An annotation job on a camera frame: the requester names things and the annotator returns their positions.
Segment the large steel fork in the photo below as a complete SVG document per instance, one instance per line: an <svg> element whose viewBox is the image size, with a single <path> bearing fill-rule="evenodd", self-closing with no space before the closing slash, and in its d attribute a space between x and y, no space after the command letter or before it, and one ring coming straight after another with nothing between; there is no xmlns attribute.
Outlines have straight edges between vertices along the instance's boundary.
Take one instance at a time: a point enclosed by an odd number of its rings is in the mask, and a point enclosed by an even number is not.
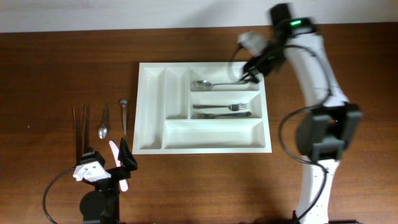
<svg viewBox="0 0 398 224"><path fill-rule="evenodd" d="M238 112L238 113L193 113L191 119L221 119L221 118L247 118L251 117L252 113L250 111Z"/></svg>

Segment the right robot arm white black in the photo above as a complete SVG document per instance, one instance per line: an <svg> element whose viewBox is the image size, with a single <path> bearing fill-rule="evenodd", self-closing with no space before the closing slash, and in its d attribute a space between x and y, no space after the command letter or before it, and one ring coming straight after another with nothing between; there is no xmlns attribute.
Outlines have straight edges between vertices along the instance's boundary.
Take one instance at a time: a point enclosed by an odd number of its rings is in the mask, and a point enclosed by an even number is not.
<svg viewBox="0 0 398 224"><path fill-rule="evenodd" d="M240 80L259 83L285 62L291 64L305 101L305 107L286 115L278 127L282 149L303 165L300 199L291 222L329 223L333 178L363 112L340 88L312 19L293 17L287 3L276 4L269 14L271 40L249 32L239 37L239 44L252 55Z"/></svg>

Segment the steel tablespoon long handle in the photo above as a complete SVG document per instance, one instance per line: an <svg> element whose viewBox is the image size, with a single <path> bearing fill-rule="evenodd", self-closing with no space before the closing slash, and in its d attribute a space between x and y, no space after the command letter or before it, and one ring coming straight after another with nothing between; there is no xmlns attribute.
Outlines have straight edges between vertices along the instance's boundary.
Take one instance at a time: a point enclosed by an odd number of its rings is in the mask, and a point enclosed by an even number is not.
<svg viewBox="0 0 398 224"><path fill-rule="evenodd" d="M246 80L241 80L237 82L227 82L227 83L211 83L208 80L195 80L193 81L193 85L200 90L212 90L215 86L218 85L245 85L249 82Z"/></svg>

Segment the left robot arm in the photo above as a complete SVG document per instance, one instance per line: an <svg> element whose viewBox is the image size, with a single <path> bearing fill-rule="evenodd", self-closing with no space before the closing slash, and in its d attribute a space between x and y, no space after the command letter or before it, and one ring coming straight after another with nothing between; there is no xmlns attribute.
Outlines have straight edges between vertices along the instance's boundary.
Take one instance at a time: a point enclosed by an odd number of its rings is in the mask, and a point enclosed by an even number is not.
<svg viewBox="0 0 398 224"><path fill-rule="evenodd" d="M119 145L109 143L116 167L106 170L105 159L98 151L82 155L76 166L73 177L92 185L95 189L83 196L80 201L80 212L83 223L119 223L119 194L127 191L128 184L120 186L131 178L131 172L137 170L137 162L129 150L127 141L122 138Z"/></svg>

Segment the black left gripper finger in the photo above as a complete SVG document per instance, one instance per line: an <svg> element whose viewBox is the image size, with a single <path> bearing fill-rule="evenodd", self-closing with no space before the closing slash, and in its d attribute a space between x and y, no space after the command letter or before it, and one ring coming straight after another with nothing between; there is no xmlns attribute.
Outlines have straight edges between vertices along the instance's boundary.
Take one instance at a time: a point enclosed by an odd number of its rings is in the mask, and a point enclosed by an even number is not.
<svg viewBox="0 0 398 224"><path fill-rule="evenodd" d="M104 166L105 159L98 151L91 151L84 153L80 160L80 165L91 163L91 162L98 162L101 166Z"/></svg>
<svg viewBox="0 0 398 224"><path fill-rule="evenodd" d="M137 161L129 150L127 141L121 138L119 143L118 160L127 170L137 170Z"/></svg>

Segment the small steel fork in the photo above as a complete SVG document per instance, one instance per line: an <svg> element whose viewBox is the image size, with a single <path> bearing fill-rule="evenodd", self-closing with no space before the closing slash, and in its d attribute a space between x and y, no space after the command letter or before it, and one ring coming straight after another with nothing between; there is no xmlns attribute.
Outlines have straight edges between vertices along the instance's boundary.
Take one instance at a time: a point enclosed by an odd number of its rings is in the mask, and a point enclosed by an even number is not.
<svg viewBox="0 0 398 224"><path fill-rule="evenodd" d="M194 104L193 109L215 109L215 108L226 108L230 111L242 111L248 109L248 104L234 104L234 105L198 105Z"/></svg>

